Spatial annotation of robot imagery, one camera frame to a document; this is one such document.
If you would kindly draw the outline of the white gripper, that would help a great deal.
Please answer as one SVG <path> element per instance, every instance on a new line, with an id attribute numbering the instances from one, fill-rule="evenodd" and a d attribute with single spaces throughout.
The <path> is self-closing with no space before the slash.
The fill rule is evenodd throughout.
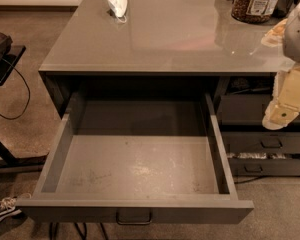
<path id="1" fill-rule="evenodd" d="M 289 17 L 262 38 L 268 47 L 282 46 L 285 57 L 295 62 L 289 71 L 279 71 L 274 80 L 272 100 L 262 125 L 269 130 L 286 127 L 300 114 L 300 17 Z"/>

